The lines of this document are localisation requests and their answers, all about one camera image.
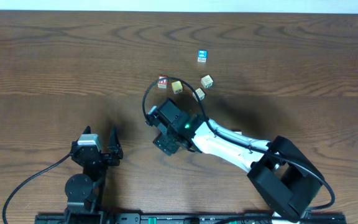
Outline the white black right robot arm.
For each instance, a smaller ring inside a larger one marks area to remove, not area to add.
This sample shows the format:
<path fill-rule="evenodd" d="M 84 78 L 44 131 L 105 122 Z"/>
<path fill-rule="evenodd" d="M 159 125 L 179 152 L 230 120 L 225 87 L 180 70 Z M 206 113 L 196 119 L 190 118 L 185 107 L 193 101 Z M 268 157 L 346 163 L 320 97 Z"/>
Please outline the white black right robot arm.
<path fill-rule="evenodd" d="M 237 134 L 205 115 L 190 116 L 169 98 L 144 116 L 149 126 L 160 131 L 153 143 L 161 151 L 170 156 L 184 147 L 234 164 L 283 218 L 303 218 L 324 182 L 311 161 L 282 136 L 268 141 Z"/>

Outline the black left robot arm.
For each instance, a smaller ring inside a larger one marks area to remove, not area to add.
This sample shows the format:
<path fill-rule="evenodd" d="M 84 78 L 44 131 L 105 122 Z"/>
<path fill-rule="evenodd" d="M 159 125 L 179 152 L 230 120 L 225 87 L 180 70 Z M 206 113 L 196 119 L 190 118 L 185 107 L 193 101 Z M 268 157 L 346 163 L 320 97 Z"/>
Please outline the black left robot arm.
<path fill-rule="evenodd" d="M 71 159 L 83 172 L 71 176 L 65 184 L 67 208 L 64 223 L 114 223 L 114 215 L 104 209 L 106 174 L 109 167 L 118 166 L 123 158 L 116 128 L 109 134 L 108 152 L 103 152 L 99 136 L 88 126 L 71 143 Z"/>

